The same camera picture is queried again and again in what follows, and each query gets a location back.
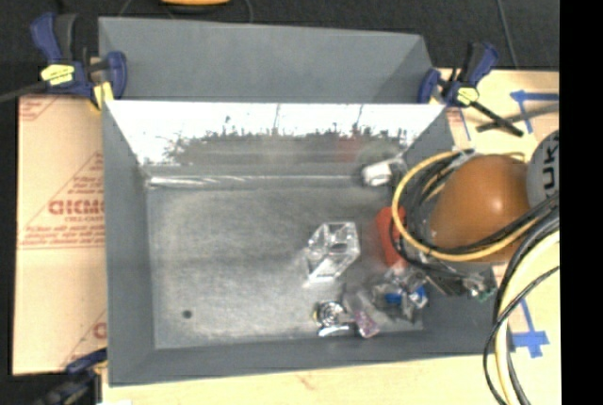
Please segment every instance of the metal object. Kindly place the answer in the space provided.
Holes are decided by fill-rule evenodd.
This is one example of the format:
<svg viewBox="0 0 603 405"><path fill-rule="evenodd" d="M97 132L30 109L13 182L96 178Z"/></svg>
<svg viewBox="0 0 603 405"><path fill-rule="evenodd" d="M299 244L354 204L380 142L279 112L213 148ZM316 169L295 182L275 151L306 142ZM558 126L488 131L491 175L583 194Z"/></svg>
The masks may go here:
<svg viewBox="0 0 603 405"><path fill-rule="evenodd" d="M318 336L334 336L352 332L352 318L346 308L338 301L323 301L317 304L314 312Z"/></svg>

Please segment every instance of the clear plastic block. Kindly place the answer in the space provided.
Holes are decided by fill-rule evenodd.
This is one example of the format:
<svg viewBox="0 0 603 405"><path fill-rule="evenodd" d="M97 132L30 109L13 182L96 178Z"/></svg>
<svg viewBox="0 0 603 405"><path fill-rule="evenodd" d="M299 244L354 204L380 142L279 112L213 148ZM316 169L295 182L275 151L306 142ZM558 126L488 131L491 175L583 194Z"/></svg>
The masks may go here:
<svg viewBox="0 0 603 405"><path fill-rule="evenodd" d="M354 222L325 222L314 231L304 250L310 282L338 278L360 255Z"/></svg>

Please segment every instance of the gray box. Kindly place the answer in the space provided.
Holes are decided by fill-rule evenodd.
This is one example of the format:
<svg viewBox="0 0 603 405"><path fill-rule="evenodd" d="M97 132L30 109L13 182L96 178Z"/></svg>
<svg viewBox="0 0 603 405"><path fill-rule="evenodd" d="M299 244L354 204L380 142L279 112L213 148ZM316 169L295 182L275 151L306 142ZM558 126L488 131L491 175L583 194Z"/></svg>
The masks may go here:
<svg viewBox="0 0 603 405"><path fill-rule="evenodd" d="M166 40L153 42L159 30ZM369 340L316 336L313 302L336 299L343 284L356 286L384 270L373 220L390 197L385 187L362 186L360 167L411 142L405 155L414 165L449 150L453 140L441 108L397 105L414 98L406 86L392 86L392 78L399 78L383 76L382 60L373 69L366 59L353 73L335 64L351 55L342 52L342 41L356 55L372 55L380 46L390 55L390 76L394 70L408 78L408 63L416 78L407 85L416 89L418 64L401 55L395 65L399 48L391 46L412 40L407 50L413 53L423 46L420 37L297 30L260 26L255 39L253 25L101 19L102 52L124 51L130 71L128 98L109 103L103 118L112 385L481 352L491 305L434 291L423 320L406 332ZM287 47L280 52L292 58L290 80L285 67L270 64L274 48L267 31ZM250 77L222 52L216 57L199 51L190 60L191 44L203 48L212 35L239 41L237 61L266 65L254 66ZM310 51L319 44L319 53ZM304 73L303 65L313 62ZM147 64L158 72L155 77ZM164 65L175 74L158 76ZM195 68L202 69L199 78ZM285 89L274 91L277 82ZM337 97L347 102L325 104ZM311 104L295 107L298 102ZM413 112L427 115L428 123ZM300 121L304 114L315 117ZM268 132L264 120L273 122ZM369 128L372 137L350 146L350 122L356 131ZM315 134L307 132L309 124ZM396 131L421 125L425 130L407 142ZM305 287L304 240L321 222L341 219L358 224L361 258L336 282Z"/></svg>

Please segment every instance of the blue marking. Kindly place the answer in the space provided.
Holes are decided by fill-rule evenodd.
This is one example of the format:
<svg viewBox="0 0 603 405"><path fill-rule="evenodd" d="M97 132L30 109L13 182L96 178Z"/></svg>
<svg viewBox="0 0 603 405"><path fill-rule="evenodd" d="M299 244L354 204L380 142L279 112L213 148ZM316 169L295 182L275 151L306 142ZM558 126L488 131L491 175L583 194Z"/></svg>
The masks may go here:
<svg viewBox="0 0 603 405"><path fill-rule="evenodd" d="M524 315L526 317L526 321L528 322L528 331L518 333L512 332L511 336L513 337L513 344L516 347L526 347L530 352L531 358L541 357L543 356L541 346L550 345L550 342L546 337L546 332L537 332L534 329L534 323L531 320L530 310L528 309L528 304L525 300L521 300L521 307L524 310Z"/></svg>
<svg viewBox="0 0 603 405"><path fill-rule="evenodd" d="M517 90L510 93L511 98L517 102L519 105L519 112L521 114L526 113L526 108L524 106L524 102L528 100L535 101L558 101L559 94L557 93L543 93L543 92L526 92L525 90ZM530 119L524 119L524 123L526 124L526 129L528 130L528 134L532 134L534 129L531 126Z"/></svg>

